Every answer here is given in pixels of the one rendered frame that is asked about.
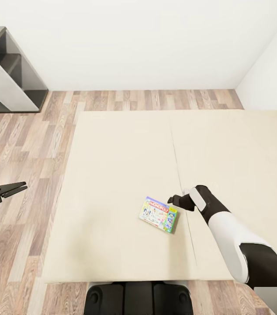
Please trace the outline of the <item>board game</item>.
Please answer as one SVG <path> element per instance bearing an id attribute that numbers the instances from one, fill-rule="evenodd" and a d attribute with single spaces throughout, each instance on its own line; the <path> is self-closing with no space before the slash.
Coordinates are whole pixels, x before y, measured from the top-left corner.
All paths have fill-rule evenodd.
<path id="1" fill-rule="evenodd" d="M 147 196 L 139 218 L 171 233 L 177 210 Z"/>

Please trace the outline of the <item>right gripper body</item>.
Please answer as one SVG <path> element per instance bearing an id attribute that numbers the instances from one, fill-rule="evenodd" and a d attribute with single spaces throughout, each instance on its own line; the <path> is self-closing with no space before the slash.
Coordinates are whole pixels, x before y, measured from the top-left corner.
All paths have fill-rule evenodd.
<path id="1" fill-rule="evenodd" d="M 189 210 L 189 211 L 194 211 L 195 207 L 194 206 L 189 206 L 186 201 L 185 201 L 185 196 L 179 196 L 179 195 L 174 195 L 173 196 L 173 205 L 178 206 L 180 208 Z"/>

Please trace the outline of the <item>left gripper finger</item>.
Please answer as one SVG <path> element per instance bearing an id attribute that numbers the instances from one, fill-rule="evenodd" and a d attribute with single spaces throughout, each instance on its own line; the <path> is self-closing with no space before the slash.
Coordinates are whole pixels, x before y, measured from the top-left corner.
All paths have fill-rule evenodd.
<path id="1" fill-rule="evenodd" d="M 24 186 L 26 182 L 16 182 L 16 183 L 11 183 L 11 184 L 6 184 L 6 185 L 0 185 L 0 194 L 6 193 L 9 191 L 12 191 L 14 189 L 19 188 L 20 186 Z"/>
<path id="2" fill-rule="evenodd" d="M 14 190 L 12 190 L 12 191 L 9 191 L 9 192 L 7 192 L 7 193 L 2 193 L 2 194 L 0 194 L 0 196 L 1 197 L 4 197 L 4 198 L 7 198 L 7 197 L 10 197 L 10 196 L 12 196 L 12 195 L 14 195 L 14 194 L 16 194 L 16 193 L 19 193 L 19 192 L 21 192 L 21 191 L 23 191 L 23 190 L 25 190 L 25 189 L 27 189 L 28 188 L 28 186 L 20 186 L 19 188 L 17 188 L 17 189 L 14 189 Z"/>

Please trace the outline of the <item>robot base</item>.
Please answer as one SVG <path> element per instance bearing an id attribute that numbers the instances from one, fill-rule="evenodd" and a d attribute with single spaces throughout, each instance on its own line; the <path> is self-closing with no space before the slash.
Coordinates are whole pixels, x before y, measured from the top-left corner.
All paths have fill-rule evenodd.
<path id="1" fill-rule="evenodd" d="M 194 315 L 187 280 L 90 282 L 83 315 Z"/>

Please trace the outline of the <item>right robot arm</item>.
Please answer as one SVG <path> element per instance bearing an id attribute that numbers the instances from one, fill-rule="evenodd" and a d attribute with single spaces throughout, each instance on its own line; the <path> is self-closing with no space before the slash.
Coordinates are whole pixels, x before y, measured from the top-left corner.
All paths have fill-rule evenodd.
<path id="1" fill-rule="evenodd" d="M 167 203 L 194 211 L 198 208 L 237 282 L 247 284 L 277 315 L 277 251 L 235 217 L 208 189 L 185 188 Z"/>

